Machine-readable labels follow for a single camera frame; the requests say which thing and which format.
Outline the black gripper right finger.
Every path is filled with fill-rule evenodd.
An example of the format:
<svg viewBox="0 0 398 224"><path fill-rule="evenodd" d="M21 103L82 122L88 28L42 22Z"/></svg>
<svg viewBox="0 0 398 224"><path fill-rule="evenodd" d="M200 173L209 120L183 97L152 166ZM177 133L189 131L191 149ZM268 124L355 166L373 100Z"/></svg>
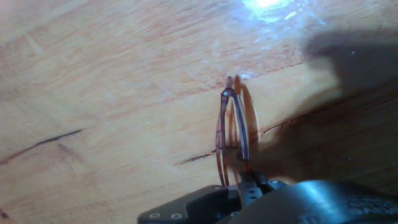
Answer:
<svg viewBox="0 0 398 224"><path fill-rule="evenodd" d="M238 184L238 194L241 207L247 207L255 200L271 191L287 186L280 180L269 180L263 172L240 172L241 181Z"/></svg>

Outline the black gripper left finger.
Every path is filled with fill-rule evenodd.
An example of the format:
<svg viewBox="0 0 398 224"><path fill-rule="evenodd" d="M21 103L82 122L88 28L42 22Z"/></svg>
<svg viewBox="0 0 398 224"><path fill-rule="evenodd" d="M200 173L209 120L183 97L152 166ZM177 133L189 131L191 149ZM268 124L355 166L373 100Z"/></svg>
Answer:
<svg viewBox="0 0 398 224"><path fill-rule="evenodd" d="M236 187L209 185L141 213L138 224L228 223L239 213L241 202Z"/></svg>

